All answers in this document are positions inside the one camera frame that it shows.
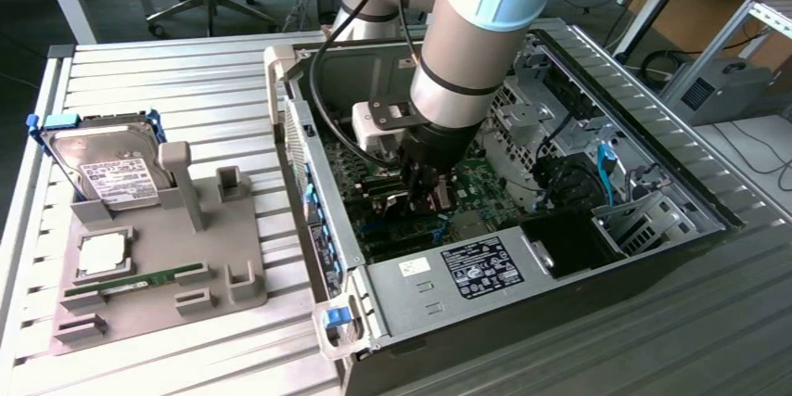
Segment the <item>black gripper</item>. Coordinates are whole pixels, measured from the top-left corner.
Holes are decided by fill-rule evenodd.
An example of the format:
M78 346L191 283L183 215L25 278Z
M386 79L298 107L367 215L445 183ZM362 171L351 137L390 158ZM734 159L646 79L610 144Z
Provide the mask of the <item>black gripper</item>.
M466 156L478 125L446 128L435 123L410 127L401 147L403 168L446 174Z

